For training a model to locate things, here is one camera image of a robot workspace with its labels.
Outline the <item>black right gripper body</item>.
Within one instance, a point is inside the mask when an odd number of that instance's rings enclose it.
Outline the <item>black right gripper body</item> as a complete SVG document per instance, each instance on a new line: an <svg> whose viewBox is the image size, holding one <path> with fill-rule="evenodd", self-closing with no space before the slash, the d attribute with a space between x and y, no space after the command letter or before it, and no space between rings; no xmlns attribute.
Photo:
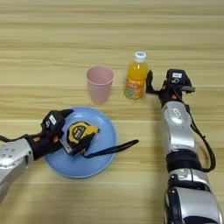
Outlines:
<svg viewBox="0 0 224 224"><path fill-rule="evenodd" d="M167 102L182 102L182 92L179 88L163 85L159 91L158 98L161 105L164 106Z"/></svg>

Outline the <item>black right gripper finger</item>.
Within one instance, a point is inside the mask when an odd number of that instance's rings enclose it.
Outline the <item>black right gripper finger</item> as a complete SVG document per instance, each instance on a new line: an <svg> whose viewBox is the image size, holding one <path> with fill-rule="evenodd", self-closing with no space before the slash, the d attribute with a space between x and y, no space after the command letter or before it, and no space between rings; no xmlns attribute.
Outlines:
<svg viewBox="0 0 224 224"><path fill-rule="evenodd" d="M190 94L190 93L192 93L192 92L195 91L195 87L183 86L183 87L181 88L181 90L182 90L183 92L186 92L187 94Z"/></svg>
<svg viewBox="0 0 224 224"><path fill-rule="evenodd" d="M146 77L146 93L147 94L154 94L154 95L159 95L160 91L159 90L155 90L152 86L152 80L153 80L153 72L151 70L149 70L147 77Z"/></svg>

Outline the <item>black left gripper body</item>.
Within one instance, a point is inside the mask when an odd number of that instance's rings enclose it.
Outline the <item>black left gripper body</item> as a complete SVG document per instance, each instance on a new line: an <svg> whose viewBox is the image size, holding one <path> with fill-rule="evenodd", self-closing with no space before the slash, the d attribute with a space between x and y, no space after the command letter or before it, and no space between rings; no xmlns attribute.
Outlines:
<svg viewBox="0 0 224 224"><path fill-rule="evenodd" d="M42 130L36 135L26 135L24 139L31 146L33 159L38 160L47 154L54 153L62 148L60 139L64 135L62 129L56 132Z"/></svg>

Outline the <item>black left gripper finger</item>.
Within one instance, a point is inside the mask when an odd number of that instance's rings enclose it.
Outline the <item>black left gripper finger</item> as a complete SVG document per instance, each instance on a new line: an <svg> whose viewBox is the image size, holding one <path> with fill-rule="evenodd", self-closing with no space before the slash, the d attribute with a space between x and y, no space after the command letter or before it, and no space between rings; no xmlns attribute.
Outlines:
<svg viewBox="0 0 224 224"><path fill-rule="evenodd" d="M66 134L59 141L68 155L83 153L95 138L95 133L86 136Z"/></svg>
<svg viewBox="0 0 224 224"><path fill-rule="evenodd" d="M59 118L60 119L66 119L68 116L70 116L74 111L72 109L63 109L59 111Z"/></svg>

